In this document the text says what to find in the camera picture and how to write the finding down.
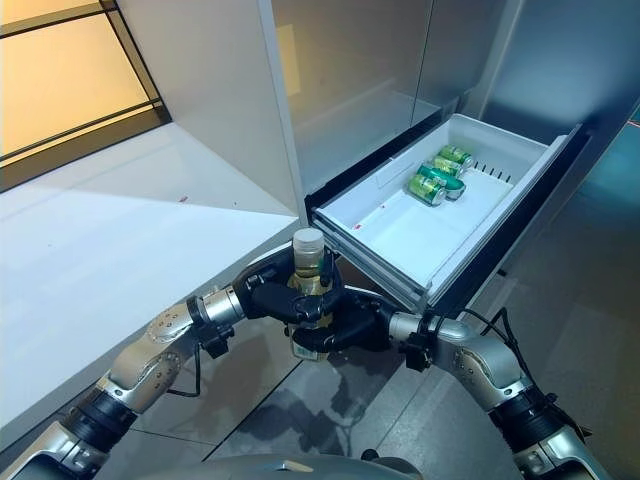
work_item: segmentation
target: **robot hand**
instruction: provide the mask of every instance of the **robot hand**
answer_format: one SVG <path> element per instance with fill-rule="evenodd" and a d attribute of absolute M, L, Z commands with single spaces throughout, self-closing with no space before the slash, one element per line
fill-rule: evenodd
<path fill-rule="evenodd" d="M 372 352 L 391 348 L 389 322 L 398 307 L 366 290 L 345 287 L 328 327 L 296 328 L 293 340 L 308 350 L 326 353 L 357 346 Z"/>
<path fill-rule="evenodd" d="M 298 326 L 293 339 L 308 350 L 326 353 L 351 346 L 371 351 L 390 348 L 389 321 L 399 308 L 376 293 L 344 286 L 335 256 L 328 249 L 323 265 L 321 282 L 332 284 L 324 295 L 303 296 L 287 286 L 294 273 L 290 244 L 247 267 L 232 285 L 247 318 L 271 316 Z M 332 314 L 331 324 L 314 328 L 327 314 Z"/>

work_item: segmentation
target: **window frame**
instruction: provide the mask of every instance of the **window frame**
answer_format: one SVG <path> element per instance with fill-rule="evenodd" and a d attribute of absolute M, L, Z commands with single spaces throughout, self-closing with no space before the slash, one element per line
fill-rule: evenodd
<path fill-rule="evenodd" d="M 122 12 L 115 0 L 99 0 L 99 2 L 89 5 L 47 13 L 2 25 L 0 26 L 0 40 L 94 15 L 106 15 L 120 46 L 149 100 L 96 118 L 88 123 L 78 125 L 64 132 L 59 132 L 51 137 L 44 138 L 0 156 L 0 192 L 9 190 L 56 168 L 102 150 L 103 148 L 110 147 L 172 121 L 171 115 L 160 96 L 155 82 L 149 74 L 149 69 L 133 40 L 131 31 L 125 23 Z M 36 151 L 31 155 L 27 155 L 24 158 L 2 165 L 5 161 L 11 160 L 18 155 L 23 155 L 29 150 L 42 147 L 50 142 L 81 132 L 86 128 L 117 118 L 118 116 L 145 106 L 151 106 L 152 108 L 69 138 L 48 148 Z"/>

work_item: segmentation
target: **cabinet door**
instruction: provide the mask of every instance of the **cabinet door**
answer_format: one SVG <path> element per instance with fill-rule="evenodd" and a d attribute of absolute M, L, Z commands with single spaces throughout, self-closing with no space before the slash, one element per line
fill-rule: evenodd
<path fill-rule="evenodd" d="M 432 2 L 271 5 L 307 195 L 411 126 Z"/>

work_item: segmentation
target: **glass panel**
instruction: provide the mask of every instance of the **glass panel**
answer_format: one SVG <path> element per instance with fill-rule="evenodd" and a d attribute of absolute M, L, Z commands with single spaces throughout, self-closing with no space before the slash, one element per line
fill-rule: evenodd
<path fill-rule="evenodd" d="M 410 126 L 430 0 L 273 0 L 303 188 Z"/>
<path fill-rule="evenodd" d="M 505 0 L 435 0 L 420 77 L 421 104 L 449 105 L 477 85 L 498 29 Z"/>
<path fill-rule="evenodd" d="M 95 0 L 3 0 L 2 25 L 66 10 L 82 5 L 97 4 Z"/>
<path fill-rule="evenodd" d="M 98 130 L 99 128 L 105 127 L 105 126 L 110 125 L 112 123 L 119 122 L 120 120 L 124 120 L 125 118 L 129 118 L 129 117 L 132 117 L 134 115 L 138 115 L 139 113 L 146 112 L 147 110 L 151 110 L 152 108 L 153 108 L 153 106 L 151 106 L 151 105 L 147 105 L 146 107 L 136 108 L 135 110 L 133 110 L 131 112 L 123 113 L 122 115 L 118 115 L 118 116 L 116 116 L 114 118 L 111 118 L 109 120 L 105 120 L 103 122 L 99 122 L 99 123 L 97 123 L 95 125 L 92 125 L 90 127 L 83 128 L 82 130 L 70 133 L 68 135 L 65 135 L 62 138 L 58 138 L 57 140 L 52 140 L 51 142 L 47 142 L 46 144 L 41 145 L 39 147 L 30 148 L 28 151 L 26 151 L 24 153 L 15 155 L 15 156 L 13 156 L 11 158 L 6 159 L 3 162 L 0 162 L 0 167 L 6 167 L 7 165 L 11 165 L 12 163 L 17 162 L 18 160 L 25 159 L 28 156 L 33 155 L 34 153 L 41 152 L 42 150 L 46 150 L 47 148 L 53 147 L 54 145 L 58 145 L 60 143 L 66 142 L 67 140 L 71 140 L 72 138 L 79 137 L 80 135 L 84 135 L 85 133 L 89 133 L 89 132 L 92 132 L 94 130 Z"/>
<path fill-rule="evenodd" d="M 3 154 L 148 100 L 105 15 L 8 37 L 0 49 Z"/>

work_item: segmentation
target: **white drawer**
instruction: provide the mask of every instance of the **white drawer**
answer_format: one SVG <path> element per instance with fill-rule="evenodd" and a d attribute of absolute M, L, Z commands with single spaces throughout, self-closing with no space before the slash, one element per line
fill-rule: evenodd
<path fill-rule="evenodd" d="M 419 311 L 446 292 L 575 131 L 543 145 L 455 114 L 315 208 L 313 223 L 333 248 Z M 472 153 L 474 167 L 462 178 L 467 189 L 460 199 L 430 207 L 408 194 L 406 185 L 420 164 L 447 144 Z"/>

